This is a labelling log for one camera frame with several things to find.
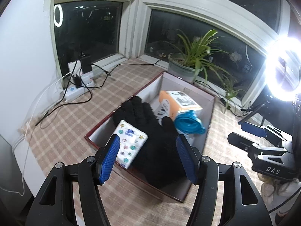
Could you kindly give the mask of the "black fuzzy glove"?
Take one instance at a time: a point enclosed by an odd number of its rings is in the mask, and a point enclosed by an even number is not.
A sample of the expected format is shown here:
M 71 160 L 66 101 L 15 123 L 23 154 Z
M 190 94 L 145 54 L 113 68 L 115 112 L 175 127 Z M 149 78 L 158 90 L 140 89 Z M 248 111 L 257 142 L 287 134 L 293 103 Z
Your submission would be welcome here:
M 150 185 L 161 189 L 186 176 L 176 149 L 179 134 L 170 117 L 165 116 L 158 122 L 150 104 L 134 96 L 114 112 L 114 125 L 121 120 L 148 136 L 131 166 L 143 174 Z

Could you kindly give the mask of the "dotted white tissue pack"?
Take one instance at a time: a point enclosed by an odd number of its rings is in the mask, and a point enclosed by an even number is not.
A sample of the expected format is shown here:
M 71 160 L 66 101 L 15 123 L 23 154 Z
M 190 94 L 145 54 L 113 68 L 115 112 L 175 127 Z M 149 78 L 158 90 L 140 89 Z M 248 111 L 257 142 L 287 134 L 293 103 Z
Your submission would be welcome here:
M 124 120 L 119 122 L 113 134 L 118 135 L 120 139 L 116 162 L 123 168 L 128 169 L 148 136 Z

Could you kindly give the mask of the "blue silicone funnel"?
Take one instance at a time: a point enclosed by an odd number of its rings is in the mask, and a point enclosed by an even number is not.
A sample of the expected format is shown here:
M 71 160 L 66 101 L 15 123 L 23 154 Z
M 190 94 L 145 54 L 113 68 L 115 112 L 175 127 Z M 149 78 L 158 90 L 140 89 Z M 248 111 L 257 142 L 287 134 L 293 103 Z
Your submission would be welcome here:
M 194 110 L 177 115 L 173 123 L 176 129 L 185 134 L 202 135 L 206 132 L 206 128 Z

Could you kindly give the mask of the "orange tissue pack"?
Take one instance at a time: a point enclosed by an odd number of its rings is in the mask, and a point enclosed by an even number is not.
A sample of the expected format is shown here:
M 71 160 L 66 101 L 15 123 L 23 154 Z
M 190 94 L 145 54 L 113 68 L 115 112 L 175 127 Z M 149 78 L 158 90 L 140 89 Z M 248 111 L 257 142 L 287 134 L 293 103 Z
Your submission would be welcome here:
M 164 109 L 172 120 L 175 120 L 179 114 L 190 110 L 195 111 L 197 115 L 203 110 L 196 101 L 181 91 L 161 90 L 159 93 L 159 102 L 162 109 Z

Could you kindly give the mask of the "plaid beige mat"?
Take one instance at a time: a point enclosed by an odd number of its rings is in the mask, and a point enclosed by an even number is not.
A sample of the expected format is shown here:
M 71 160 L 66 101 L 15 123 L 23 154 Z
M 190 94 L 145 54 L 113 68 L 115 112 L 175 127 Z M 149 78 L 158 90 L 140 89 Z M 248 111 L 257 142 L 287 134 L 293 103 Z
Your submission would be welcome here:
M 31 192 L 38 192 L 57 162 L 69 165 L 93 155 L 95 150 L 85 140 L 85 135 L 161 72 L 158 66 L 144 66 L 141 61 L 133 60 L 129 65 L 117 67 L 109 79 L 101 76 L 97 83 L 103 87 L 80 97 L 75 105 L 60 108 L 40 125 L 37 125 L 37 118 L 33 118 L 27 129 L 28 157 L 21 165 Z M 242 133 L 238 119 L 225 111 L 220 101 L 215 101 L 204 154 L 223 164 L 240 162 L 260 188 L 262 182 L 252 171 L 247 154 L 228 143 L 231 132 Z M 113 171 L 110 179 L 99 188 L 111 225 L 185 225 L 197 190 L 192 186 L 183 203 L 161 202 L 117 171 Z

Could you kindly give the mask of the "white power strip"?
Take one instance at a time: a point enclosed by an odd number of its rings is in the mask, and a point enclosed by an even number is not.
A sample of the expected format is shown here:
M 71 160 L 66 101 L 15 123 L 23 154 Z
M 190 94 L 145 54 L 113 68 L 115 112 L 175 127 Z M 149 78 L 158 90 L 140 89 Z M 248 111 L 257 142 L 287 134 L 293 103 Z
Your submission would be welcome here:
M 80 88 L 76 88 L 75 86 L 68 87 L 64 97 L 65 103 L 74 101 L 76 98 L 83 95 L 85 92 L 86 92 L 86 88 L 83 87 Z

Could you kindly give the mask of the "black plug adapter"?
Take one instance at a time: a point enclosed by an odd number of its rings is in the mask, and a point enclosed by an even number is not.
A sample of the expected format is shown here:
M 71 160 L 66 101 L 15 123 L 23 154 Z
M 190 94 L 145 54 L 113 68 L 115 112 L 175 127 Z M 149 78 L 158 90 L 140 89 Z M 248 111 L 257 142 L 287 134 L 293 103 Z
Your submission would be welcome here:
M 72 76 L 73 84 L 75 85 L 76 88 L 82 87 L 82 80 L 81 77 L 77 74 Z

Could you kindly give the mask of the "green potted spider plant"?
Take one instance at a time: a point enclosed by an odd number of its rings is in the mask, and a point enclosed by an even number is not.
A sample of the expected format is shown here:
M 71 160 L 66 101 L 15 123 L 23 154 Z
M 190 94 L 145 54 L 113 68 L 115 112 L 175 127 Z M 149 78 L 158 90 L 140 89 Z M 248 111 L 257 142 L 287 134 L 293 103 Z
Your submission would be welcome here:
M 225 109 L 229 110 L 230 102 L 241 90 L 234 89 L 234 78 L 228 70 L 210 60 L 210 57 L 216 54 L 227 54 L 216 45 L 220 38 L 217 34 L 217 30 L 211 29 L 200 38 L 190 40 L 183 31 L 179 30 L 177 36 L 182 42 L 182 47 L 170 44 L 178 52 L 168 54 L 168 71 L 191 83 L 196 81 L 200 73 L 207 81 L 208 72 L 213 72 L 222 84 L 225 92 L 223 104 Z

